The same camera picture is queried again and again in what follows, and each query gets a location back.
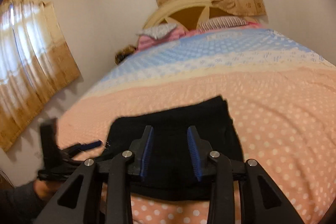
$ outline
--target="pillow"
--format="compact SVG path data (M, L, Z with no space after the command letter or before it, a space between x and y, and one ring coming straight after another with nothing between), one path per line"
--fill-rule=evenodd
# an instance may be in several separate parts
M223 16L223 17L214 17L210 18L207 22L202 23L199 26L199 29L202 31L210 31L216 29L226 29L232 27L246 26L249 23L235 16Z
M176 23L166 23L147 28L139 32L137 35L146 35L154 39L162 39L166 37L172 30L177 27Z
M153 39L151 37L148 37L146 35L142 35L139 37L138 40L138 50L137 52L141 52L147 48L150 48L155 45L159 45L164 42L174 41L178 40L179 38L185 36L185 31L182 26L178 26L173 31L171 31L165 38L163 39Z

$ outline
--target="bed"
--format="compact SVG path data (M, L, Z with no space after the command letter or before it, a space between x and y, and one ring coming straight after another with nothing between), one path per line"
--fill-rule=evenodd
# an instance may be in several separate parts
M176 0L151 15L144 28L178 22L191 30L225 14L210 0ZM117 117L216 95L228 101L244 158L258 160L305 223L318 223L336 197L336 68L260 25L194 34L128 57L63 115L58 143L104 141ZM207 201L137 195L131 204L135 223L206 224L209 209ZM239 210L236 205L237 223Z

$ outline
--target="sleeve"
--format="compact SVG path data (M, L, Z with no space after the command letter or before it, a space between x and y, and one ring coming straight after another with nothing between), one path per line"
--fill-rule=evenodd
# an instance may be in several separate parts
M0 215L4 223L29 224L42 211L44 202L34 192L33 183L0 190Z

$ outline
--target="pink polka dot bedspread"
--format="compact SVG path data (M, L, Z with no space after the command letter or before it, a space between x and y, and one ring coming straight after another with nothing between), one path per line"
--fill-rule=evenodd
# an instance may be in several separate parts
M321 220L336 197L336 68L273 30L200 34L131 56L63 115L58 143L105 141L118 117L217 95L228 102L244 158L258 160L305 223ZM209 210L207 201L135 194L131 205L134 223L148 224L206 224Z

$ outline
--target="headboard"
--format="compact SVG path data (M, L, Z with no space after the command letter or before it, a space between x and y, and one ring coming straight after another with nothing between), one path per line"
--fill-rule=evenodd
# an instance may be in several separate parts
M172 0L157 9L148 19L144 29L162 23L177 23L186 31L196 29L209 18L231 16L223 9L212 4L211 0ZM257 23L251 17L243 17L248 21Z

